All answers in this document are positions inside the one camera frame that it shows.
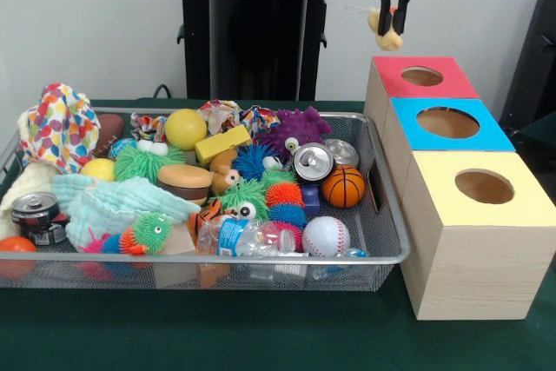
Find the yellow ball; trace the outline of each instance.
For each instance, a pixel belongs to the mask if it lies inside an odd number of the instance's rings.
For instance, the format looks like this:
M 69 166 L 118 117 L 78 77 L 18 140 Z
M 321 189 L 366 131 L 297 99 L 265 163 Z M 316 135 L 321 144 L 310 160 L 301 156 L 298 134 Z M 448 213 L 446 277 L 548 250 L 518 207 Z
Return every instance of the yellow ball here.
M 116 179 L 114 175 L 114 166 L 114 162 L 108 158 L 95 158 L 83 165 L 80 173 L 84 176 L 91 176 L 99 180 L 104 180 L 105 182 L 113 182 Z
M 168 142 L 176 148 L 190 151 L 207 136 L 207 124 L 194 110 L 180 109 L 169 116 L 165 133 Z

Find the toy hamburger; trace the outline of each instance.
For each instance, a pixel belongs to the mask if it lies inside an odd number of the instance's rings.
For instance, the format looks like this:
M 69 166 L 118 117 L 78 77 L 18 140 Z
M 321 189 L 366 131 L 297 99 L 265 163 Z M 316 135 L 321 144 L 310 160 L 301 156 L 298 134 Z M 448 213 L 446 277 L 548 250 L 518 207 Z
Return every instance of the toy hamburger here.
M 193 165 L 165 165 L 158 171 L 156 185 L 198 205 L 207 201 L 212 173 Z

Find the circular hole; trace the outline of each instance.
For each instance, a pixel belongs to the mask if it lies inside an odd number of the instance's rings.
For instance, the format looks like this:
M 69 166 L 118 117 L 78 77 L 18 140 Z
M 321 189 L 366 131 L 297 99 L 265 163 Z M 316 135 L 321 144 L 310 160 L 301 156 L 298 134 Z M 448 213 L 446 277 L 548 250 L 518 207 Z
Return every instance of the circular hole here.
M 512 184 L 504 177 L 485 170 L 468 170 L 455 177 L 461 193 L 476 202 L 502 204 L 513 199 Z
M 401 78 L 408 83 L 424 87 L 436 86 L 444 80 L 441 73 L 427 67 L 409 67 L 401 72 Z
M 422 110 L 417 115 L 417 122 L 427 132 L 445 138 L 469 138 L 479 132 L 479 123 L 474 117 L 452 108 Z

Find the mini basketball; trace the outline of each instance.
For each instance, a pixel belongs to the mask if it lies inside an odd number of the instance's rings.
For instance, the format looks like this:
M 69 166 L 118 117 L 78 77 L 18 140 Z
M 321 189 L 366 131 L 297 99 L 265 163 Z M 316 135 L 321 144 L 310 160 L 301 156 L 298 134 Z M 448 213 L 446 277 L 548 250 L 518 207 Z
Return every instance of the mini basketball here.
M 351 165 L 337 165 L 322 183 L 321 190 L 325 200 L 335 208 L 351 208 L 365 195 L 365 179 Z

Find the light blue towel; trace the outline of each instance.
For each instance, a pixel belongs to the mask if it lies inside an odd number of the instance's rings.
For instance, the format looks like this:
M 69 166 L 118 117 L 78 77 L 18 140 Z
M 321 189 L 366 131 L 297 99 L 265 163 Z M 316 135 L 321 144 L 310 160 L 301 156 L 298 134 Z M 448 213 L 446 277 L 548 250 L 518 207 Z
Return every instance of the light blue towel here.
M 148 212 L 164 213 L 173 223 L 185 222 L 199 206 L 154 186 L 146 178 L 125 182 L 103 182 L 89 176 L 56 176 L 52 192 L 60 210 L 70 217 L 66 226 L 69 241 L 78 250 L 103 234 L 120 234 L 137 217 Z

